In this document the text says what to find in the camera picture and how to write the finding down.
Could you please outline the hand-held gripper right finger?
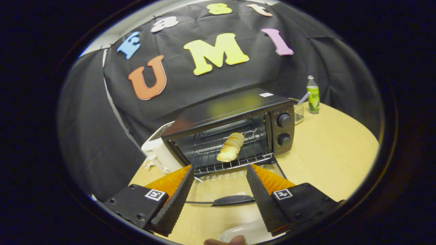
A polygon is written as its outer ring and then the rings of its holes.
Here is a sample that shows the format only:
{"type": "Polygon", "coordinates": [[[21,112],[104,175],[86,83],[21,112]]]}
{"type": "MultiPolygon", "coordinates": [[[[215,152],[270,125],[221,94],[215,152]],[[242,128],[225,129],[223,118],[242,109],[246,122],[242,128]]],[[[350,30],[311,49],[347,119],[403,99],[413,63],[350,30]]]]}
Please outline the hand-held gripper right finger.
{"type": "Polygon", "coordinates": [[[298,235],[341,205],[310,183],[296,185],[255,164],[247,167],[246,177],[267,231],[273,236],[298,235]]]}

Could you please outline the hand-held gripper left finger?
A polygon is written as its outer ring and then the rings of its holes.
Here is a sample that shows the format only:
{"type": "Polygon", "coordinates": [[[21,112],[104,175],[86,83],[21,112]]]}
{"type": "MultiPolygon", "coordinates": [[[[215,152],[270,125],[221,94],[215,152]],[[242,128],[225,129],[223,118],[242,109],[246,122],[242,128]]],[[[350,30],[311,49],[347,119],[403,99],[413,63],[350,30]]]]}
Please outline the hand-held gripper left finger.
{"type": "Polygon", "coordinates": [[[188,165],[146,186],[133,183],[104,205],[145,231],[168,236],[179,219],[193,181],[194,170],[188,165]]]}

